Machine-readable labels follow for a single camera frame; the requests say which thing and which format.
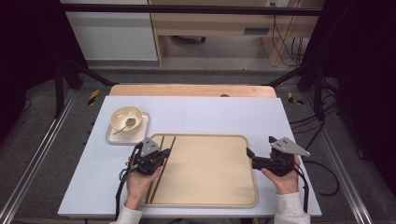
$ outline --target spoon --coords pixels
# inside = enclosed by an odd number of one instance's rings
[[[113,134],[120,133],[120,132],[121,132],[122,130],[124,130],[126,127],[132,126],[132,125],[134,125],[135,123],[136,123],[136,119],[128,118],[128,119],[125,121],[125,126],[124,126],[123,128],[121,128],[120,130],[114,132]]]

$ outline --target bowl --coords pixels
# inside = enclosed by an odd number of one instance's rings
[[[127,119],[135,119],[136,123],[131,126],[125,127]],[[137,133],[140,129],[143,120],[143,112],[136,106],[127,105],[118,108],[113,112],[110,119],[110,125],[113,129],[122,132]]]

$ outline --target white sleeve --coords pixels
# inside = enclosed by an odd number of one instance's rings
[[[136,211],[129,209],[125,206],[122,207],[117,221],[111,222],[110,224],[137,224],[142,217],[142,211]]]
[[[306,224],[310,223],[311,216],[304,212],[301,205],[300,192],[279,195],[277,194],[276,224]]]

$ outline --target beige tray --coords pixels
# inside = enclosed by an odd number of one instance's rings
[[[164,149],[171,147],[174,137],[171,155],[150,188],[147,205],[248,207],[257,202],[244,136],[154,134],[151,139],[159,146],[163,139]]]
[[[146,131],[148,129],[148,126],[149,126],[149,113],[143,112],[142,126],[137,133],[130,133],[126,131],[126,132],[113,134],[117,130],[113,129],[113,127],[111,127],[111,125],[109,124],[106,133],[106,139],[111,144],[118,144],[118,145],[137,144],[146,138]]]

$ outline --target human hand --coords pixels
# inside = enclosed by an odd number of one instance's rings
[[[134,171],[128,175],[127,190],[128,198],[125,202],[125,207],[136,210],[139,207],[140,201],[149,191],[149,186],[160,175],[161,168],[158,168],[152,175],[141,175]]]
[[[297,155],[294,155],[296,169],[299,169],[300,160]],[[284,176],[274,175],[271,171],[262,168],[262,173],[270,179],[275,187],[278,194],[290,194],[298,191],[298,179],[299,176],[295,171],[291,171]]]

